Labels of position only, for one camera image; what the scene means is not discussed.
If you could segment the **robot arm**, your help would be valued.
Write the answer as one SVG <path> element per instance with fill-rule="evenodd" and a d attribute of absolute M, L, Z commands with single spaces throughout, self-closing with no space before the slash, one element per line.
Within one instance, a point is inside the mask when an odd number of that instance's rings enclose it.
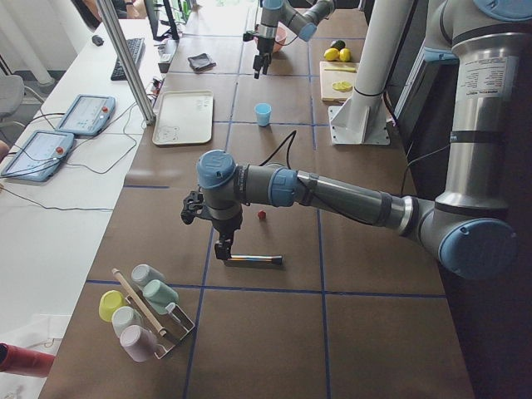
<path fill-rule="evenodd" d="M 485 279 L 517 258 L 519 239 L 500 193 L 505 125 L 523 51 L 531 43 L 528 1 L 431 1 L 425 58 L 456 62 L 456 97 L 444 191 L 434 200 L 335 180 L 290 164 L 240 165 L 222 150 L 197 161 L 198 188 L 181 218 L 211 222 L 218 259 L 234 260 L 243 206 L 301 204 L 384 227 L 423 247 L 462 278 Z"/>
<path fill-rule="evenodd" d="M 267 74 L 279 23 L 296 37 L 308 42 L 317 31 L 318 24 L 335 11 L 336 5 L 336 1 L 313 1 L 309 9 L 300 13 L 288 1 L 261 1 L 262 12 L 259 23 L 253 31 L 244 34 L 246 40 L 257 39 L 258 54 L 254 57 L 254 78 L 259 79 L 261 73 Z"/>

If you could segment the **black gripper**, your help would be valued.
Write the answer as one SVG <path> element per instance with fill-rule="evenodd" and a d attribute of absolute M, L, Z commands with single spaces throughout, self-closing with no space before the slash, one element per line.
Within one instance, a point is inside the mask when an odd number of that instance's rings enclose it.
<path fill-rule="evenodd" d="M 257 36 L 257 49 L 259 54 L 254 57 L 254 78 L 259 79 L 261 69 L 263 74 L 268 73 L 271 64 L 271 54 L 273 53 L 273 39 L 271 37 Z"/>
<path fill-rule="evenodd" d="M 230 216 L 228 219 L 213 217 L 212 224 L 219 233 L 220 240 L 218 240 L 214 245 L 215 256 L 217 259 L 231 259 L 231 247 L 234 240 L 234 232 L 240 229 L 242 222 L 242 210 L 239 210 L 236 214 Z"/>

